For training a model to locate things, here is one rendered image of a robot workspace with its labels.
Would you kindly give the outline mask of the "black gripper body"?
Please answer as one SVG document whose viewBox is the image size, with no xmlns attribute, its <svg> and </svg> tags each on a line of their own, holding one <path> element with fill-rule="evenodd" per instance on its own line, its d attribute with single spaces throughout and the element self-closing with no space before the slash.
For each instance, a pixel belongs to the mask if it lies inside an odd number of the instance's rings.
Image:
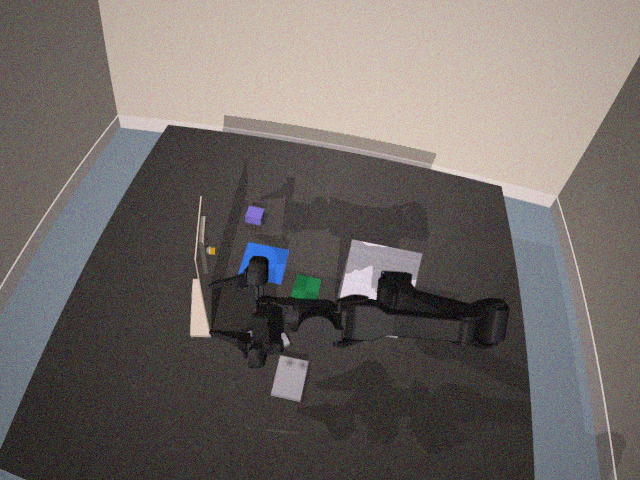
<svg viewBox="0 0 640 480">
<path fill-rule="evenodd" d="M 246 276 L 246 285 L 253 286 L 253 313 L 259 309 L 259 301 L 261 300 L 274 300 L 289 305 L 289 313 L 284 314 L 285 323 L 291 324 L 291 332 L 286 334 L 292 334 L 292 332 L 298 332 L 298 317 L 299 317 L 299 305 L 300 298 L 294 297 L 271 297 L 269 295 L 264 296 L 264 285 L 269 280 L 268 273 L 269 260 L 264 256 L 253 256 L 249 260 L 249 266 Z M 255 343 L 252 341 L 252 336 L 249 337 L 247 342 L 247 355 L 248 355 L 248 367 L 260 368 L 265 366 L 267 353 L 262 352 L 261 343 Z"/>
</svg>

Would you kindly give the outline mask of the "small purple cube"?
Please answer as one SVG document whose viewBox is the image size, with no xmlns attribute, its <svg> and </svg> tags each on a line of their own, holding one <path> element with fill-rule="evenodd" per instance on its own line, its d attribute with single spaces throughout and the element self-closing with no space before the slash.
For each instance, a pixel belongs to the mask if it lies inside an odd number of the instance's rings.
<svg viewBox="0 0 640 480">
<path fill-rule="evenodd" d="M 265 208 L 252 206 L 248 208 L 245 215 L 245 222 L 261 225 L 265 216 Z"/>
</svg>

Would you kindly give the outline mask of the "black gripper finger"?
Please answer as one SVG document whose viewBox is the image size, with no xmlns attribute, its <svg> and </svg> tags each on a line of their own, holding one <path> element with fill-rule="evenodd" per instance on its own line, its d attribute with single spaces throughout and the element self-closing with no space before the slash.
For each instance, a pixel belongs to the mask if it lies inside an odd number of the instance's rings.
<svg viewBox="0 0 640 480">
<path fill-rule="evenodd" d="M 215 283 L 209 283 L 208 287 L 214 288 L 243 288 L 246 289 L 248 285 L 246 285 L 246 276 L 247 276 L 248 266 L 243 270 L 241 274 L 233 276 L 231 278 L 227 278 L 225 280 L 221 280 Z"/>
<path fill-rule="evenodd" d="M 251 336 L 250 333 L 243 333 L 241 331 L 210 330 L 209 334 L 237 347 L 243 353 L 243 357 L 247 358 L 247 342 Z"/>
</svg>

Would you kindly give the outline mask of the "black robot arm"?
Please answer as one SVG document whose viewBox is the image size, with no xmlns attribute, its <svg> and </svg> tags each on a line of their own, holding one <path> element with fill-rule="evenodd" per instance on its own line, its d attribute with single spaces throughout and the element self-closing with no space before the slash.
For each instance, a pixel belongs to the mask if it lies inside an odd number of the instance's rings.
<svg viewBox="0 0 640 480">
<path fill-rule="evenodd" d="M 486 350 L 505 340 L 510 311 L 505 300 L 486 298 L 468 304 L 433 295 L 415 289 L 412 275 L 382 271 L 376 300 L 361 294 L 337 298 L 336 304 L 328 299 L 300 298 L 300 344 L 305 350 L 320 352 L 333 344 L 343 349 L 391 335 Z M 289 313 L 288 304 L 261 300 L 250 316 L 252 341 L 261 343 L 262 352 L 280 354 L 284 350 L 281 334 L 292 330 L 285 323 L 285 313 Z"/>
</svg>

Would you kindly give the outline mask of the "blue square mat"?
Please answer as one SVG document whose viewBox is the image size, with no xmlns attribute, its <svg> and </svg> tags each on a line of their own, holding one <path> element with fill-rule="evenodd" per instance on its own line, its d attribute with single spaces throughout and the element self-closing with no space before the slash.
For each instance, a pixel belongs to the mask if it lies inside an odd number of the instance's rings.
<svg viewBox="0 0 640 480">
<path fill-rule="evenodd" d="M 253 256 L 264 256 L 268 262 L 269 283 L 281 285 L 289 250 L 248 242 L 239 274 L 249 266 Z"/>
</svg>

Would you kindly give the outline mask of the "green square mat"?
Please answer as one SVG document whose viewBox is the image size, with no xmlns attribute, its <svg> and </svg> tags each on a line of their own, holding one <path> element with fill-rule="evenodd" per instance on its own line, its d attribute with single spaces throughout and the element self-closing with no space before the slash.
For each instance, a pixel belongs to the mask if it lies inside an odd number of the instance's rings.
<svg viewBox="0 0 640 480">
<path fill-rule="evenodd" d="M 321 279 L 297 274 L 290 297 L 317 299 Z"/>
</svg>

